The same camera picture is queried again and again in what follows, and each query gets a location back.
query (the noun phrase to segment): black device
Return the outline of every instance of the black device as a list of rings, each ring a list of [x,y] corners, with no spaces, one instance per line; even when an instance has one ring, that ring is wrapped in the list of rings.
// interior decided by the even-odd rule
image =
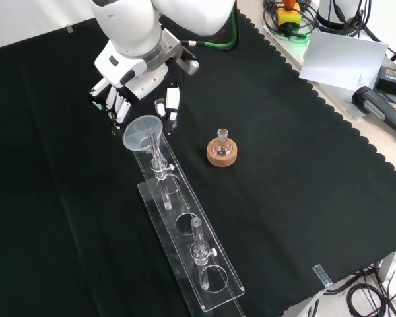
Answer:
[[[365,114],[371,112],[396,131],[396,109],[369,87],[359,88],[352,96],[352,103]]]
[[[387,94],[396,94],[396,69],[382,66],[378,73],[376,88]]]

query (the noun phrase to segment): sheet of paper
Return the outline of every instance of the sheet of paper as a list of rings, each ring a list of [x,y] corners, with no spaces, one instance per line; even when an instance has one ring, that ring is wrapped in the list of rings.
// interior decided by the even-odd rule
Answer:
[[[388,45],[322,32],[311,34],[300,78],[352,91],[374,87]]]

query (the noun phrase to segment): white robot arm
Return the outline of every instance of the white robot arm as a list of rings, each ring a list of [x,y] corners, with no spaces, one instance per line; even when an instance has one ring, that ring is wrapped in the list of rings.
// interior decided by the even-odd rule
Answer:
[[[180,41],[162,30],[158,19],[164,14],[180,26],[198,34],[213,35],[227,21],[235,0],[90,0],[98,24],[110,39],[96,59],[97,70],[104,77],[91,91],[93,103],[105,106],[119,125],[115,109],[118,94],[130,92],[138,100],[152,92],[165,78],[168,62],[176,62],[193,75],[199,68]],[[105,102],[94,99],[108,94]],[[127,97],[122,113],[130,106]]]

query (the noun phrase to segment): black tablecloth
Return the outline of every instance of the black tablecloth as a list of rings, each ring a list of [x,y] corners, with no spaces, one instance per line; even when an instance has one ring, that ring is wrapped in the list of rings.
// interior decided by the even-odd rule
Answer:
[[[180,39],[192,34],[167,22]],[[187,316],[133,154],[88,103],[92,20],[0,49],[0,316]],[[246,316],[276,316],[396,250],[396,172],[240,17],[232,52],[195,48],[168,140],[235,267]],[[239,148],[226,169],[205,148]]]

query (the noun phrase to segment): white wall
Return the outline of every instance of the white wall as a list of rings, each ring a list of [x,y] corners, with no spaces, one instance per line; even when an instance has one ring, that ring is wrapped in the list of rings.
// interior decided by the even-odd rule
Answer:
[[[0,47],[93,18],[90,0],[0,0]]]

